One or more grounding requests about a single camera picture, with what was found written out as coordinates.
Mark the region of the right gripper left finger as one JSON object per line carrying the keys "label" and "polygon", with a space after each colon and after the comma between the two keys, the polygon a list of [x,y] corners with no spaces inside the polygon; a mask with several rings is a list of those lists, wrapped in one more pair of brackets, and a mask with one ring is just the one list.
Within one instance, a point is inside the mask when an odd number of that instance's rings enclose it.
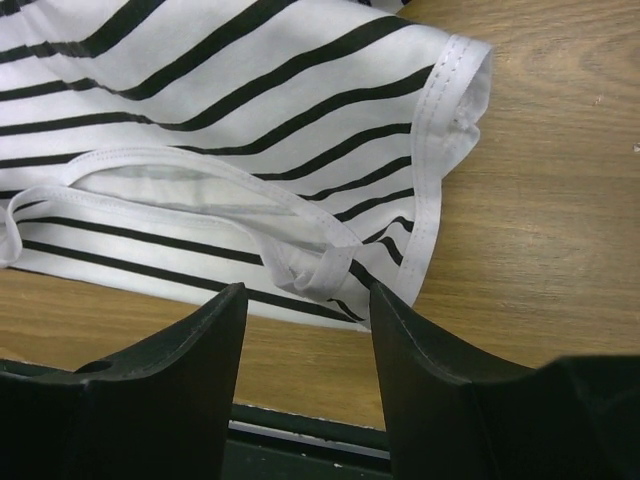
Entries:
{"label": "right gripper left finger", "polygon": [[1,363],[5,479],[216,479],[245,335],[243,284],[67,371]]}

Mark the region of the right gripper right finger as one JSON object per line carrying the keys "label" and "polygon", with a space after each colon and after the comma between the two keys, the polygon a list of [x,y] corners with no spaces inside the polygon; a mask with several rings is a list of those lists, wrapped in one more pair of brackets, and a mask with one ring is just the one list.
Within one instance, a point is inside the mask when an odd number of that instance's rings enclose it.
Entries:
{"label": "right gripper right finger", "polygon": [[529,368],[370,296],[396,479],[635,479],[639,359],[563,356]]}

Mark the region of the thin-striped white tank top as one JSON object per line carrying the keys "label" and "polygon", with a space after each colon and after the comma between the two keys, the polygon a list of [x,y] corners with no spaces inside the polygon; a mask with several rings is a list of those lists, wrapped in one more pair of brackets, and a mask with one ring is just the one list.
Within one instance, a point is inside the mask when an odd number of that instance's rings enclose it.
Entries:
{"label": "thin-striped white tank top", "polygon": [[387,1],[5,1],[1,264],[364,330],[413,304],[489,44]]}

